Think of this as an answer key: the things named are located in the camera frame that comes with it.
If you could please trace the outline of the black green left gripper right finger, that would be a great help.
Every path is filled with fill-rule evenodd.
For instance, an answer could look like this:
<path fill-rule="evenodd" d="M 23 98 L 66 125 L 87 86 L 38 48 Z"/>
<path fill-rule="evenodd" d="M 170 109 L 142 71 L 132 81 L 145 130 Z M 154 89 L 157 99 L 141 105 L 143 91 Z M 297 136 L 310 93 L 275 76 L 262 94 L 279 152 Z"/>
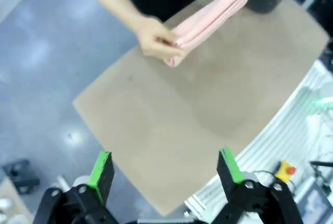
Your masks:
<path fill-rule="evenodd" d="M 245 212 L 256 213 L 262 223 L 303 223 L 286 183 L 275 180 L 268 187 L 247 179 L 240 171 L 230 148 L 221 149 L 217 173 L 227 203 L 212 223 L 239 223 Z"/>

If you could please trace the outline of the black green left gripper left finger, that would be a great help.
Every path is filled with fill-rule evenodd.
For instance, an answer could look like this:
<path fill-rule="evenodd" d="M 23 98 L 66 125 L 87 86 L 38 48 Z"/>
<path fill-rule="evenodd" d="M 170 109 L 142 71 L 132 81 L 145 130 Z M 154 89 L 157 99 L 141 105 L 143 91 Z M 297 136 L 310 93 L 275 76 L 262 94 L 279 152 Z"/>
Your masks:
<path fill-rule="evenodd" d="M 106 204 L 114 178 L 111 152 L 102 151 L 87 183 L 63 191 L 48 188 L 39 204 L 34 224 L 117 223 Z"/>

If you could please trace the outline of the person's right hand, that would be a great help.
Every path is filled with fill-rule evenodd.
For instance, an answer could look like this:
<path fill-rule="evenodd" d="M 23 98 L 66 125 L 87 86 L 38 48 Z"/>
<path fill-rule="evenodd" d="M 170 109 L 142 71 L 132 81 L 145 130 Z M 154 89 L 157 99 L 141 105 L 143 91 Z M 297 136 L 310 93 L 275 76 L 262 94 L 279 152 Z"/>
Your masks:
<path fill-rule="evenodd" d="M 157 19 L 141 17 L 134 33 L 143 54 L 147 57 L 167 60 L 184 55 L 175 44 L 176 35 Z"/>

